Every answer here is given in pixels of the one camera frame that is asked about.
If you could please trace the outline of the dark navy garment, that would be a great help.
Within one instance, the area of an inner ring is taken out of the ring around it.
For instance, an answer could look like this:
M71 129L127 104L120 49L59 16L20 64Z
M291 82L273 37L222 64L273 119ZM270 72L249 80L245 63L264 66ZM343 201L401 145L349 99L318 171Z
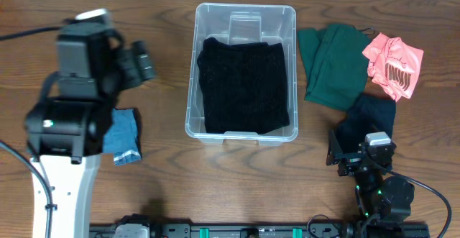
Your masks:
M369 133L385 132L391 138L395 115L394 100L361 94L335 130L342 151L356 152Z

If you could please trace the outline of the light blue denim garment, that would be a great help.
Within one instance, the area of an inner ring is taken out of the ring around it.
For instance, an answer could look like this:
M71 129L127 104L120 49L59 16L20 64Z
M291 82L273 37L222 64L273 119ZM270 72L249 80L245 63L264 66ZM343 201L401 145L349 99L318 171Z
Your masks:
M112 125L103 139L103 153L112 154L116 166L142 159L137 119L133 109L113 109Z

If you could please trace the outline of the dark green garment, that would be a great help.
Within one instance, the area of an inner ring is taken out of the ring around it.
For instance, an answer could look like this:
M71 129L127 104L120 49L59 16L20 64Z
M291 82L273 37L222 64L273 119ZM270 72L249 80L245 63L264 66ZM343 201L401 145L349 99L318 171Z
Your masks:
M362 51L370 39L347 24L298 31L307 76L305 100L346 111L364 91L369 60Z

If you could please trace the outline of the pink printed t-shirt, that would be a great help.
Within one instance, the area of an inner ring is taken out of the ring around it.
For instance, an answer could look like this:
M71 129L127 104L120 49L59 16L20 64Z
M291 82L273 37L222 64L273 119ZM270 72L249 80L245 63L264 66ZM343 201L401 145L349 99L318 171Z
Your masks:
M394 101L410 99L417 85L424 51L400 37L379 33L362 54L369 60L367 74Z

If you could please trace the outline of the black sparkly knit garment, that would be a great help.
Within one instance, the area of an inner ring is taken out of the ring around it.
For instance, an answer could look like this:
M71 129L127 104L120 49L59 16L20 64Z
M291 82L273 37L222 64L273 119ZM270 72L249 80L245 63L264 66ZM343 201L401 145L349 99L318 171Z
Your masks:
M290 124L282 44L227 45L210 37L197 66L208 133L266 134Z

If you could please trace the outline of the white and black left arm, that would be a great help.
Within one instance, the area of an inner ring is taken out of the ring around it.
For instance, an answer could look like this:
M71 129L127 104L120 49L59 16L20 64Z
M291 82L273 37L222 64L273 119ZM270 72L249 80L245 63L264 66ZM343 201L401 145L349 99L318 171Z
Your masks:
M49 75L27 114L34 170L33 237L87 237L104 135L119 94L153 78L143 41L129 48L113 28L64 26L56 40L60 69Z

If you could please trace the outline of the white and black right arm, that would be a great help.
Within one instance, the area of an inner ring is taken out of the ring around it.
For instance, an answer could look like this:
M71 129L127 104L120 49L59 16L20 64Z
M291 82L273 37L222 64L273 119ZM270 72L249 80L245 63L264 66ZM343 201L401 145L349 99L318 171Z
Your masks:
M366 134L361 142L349 145L331 130L326 164L337 165L339 176L355 180L359 208L365 216L400 223L411 214L415 188L393 175L383 178L392 169L395 148L386 132Z

